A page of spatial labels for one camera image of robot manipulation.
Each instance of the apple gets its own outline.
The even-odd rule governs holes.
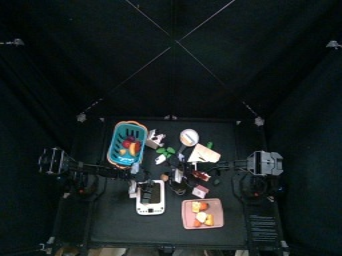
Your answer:
[[[129,148],[130,143],[132,142],[129,140],[124,140],[121,145],[122,145],[124,148]]]

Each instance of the red fruit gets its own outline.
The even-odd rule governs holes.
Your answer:
[[[124,148],[129,148],[130,143],[132,142],[129,140],[124,140],[121,145],[122,145]]]
[[[141,149],[141,142],[140,141],[136,141],[134,142],[134,153],[137,153]]]

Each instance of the white device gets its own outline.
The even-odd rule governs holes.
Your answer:
[[[161,164],[165,161],[165,156],[160,155],[156,159],[155,159],[155,164]]]
[[[164,182],[161,180],[152,180],[152,182],[151,193],[144,192],[142,186],[137,187],[136,212],[140,215],[157,215],[165,210]]]

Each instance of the blue basket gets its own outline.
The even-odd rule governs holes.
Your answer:
[[[114,125],[106,159],[120,169],[141,162],[147,133],[147,128],[136,121],[122,121]]]

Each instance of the banana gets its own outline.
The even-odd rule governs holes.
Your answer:
[[[136,155],[136,152],[134,152],[134,142],[132,142],[130,145],[129,145],[129,154],[130,154],[132,156]]]

